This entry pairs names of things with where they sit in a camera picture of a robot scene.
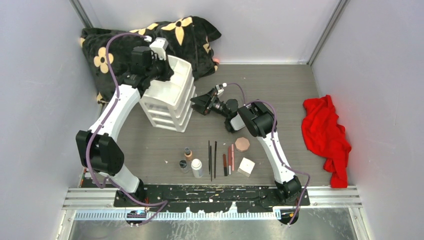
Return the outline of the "white plastic drawer organizer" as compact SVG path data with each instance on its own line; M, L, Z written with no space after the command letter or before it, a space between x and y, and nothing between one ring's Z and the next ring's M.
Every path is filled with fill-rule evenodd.
M153 127L183 133L193 112L190 99L197 95L193 69L179 57L168 60L174 74L169 81L151 81L139 104Z

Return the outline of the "pink lip gloss tube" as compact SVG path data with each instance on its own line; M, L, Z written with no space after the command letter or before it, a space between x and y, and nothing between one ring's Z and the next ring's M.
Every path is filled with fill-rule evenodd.
M235 171L235 146L234 144L231 144L231 170Z

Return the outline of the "red silver lip pencil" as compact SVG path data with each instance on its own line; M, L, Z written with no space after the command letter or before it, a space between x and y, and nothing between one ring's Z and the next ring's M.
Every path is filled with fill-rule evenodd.
M231 146L228 147L227 150L227 172L230 176L232 174L232 148Z

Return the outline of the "dark red lipstick tube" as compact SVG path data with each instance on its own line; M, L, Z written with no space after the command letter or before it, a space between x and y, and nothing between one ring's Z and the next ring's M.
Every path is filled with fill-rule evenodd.
M227 161L227 155L225 153L222 155L222 160L223 160L224 176L227 177L228 176L228 161Z

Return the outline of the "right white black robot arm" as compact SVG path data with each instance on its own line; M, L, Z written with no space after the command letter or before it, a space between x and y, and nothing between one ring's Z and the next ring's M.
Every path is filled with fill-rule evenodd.
M219 95L222 91L212 88L206 94L192 97L191 107L204 116L215 112L225 117L224 125L230 133L247 128L248 132L259 141L270 162L279 202L288 206L295 200L301 200L305 192L280 144L275 114L259 100L244 106L239 106L236 99L221 101Z

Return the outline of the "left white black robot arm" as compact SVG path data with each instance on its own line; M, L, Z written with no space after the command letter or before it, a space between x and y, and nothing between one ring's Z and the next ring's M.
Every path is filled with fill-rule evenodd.
M135 47L127 71L112 75L115 92L106 109L89 130L80 130L75 137L81 163L94 183L102 189L110 182L135 207L146 205L144 183L125 166L125 155L117 139L151 81L167 82L173 74L164 46Z

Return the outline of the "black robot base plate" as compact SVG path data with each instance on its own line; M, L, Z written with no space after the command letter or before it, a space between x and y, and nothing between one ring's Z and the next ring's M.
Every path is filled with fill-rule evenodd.
M275 186L258 185L145 185L144 202L167 201L164 211L226 213L235 205L237 213L271 212L273 207L295 207L299 196L283 200Z

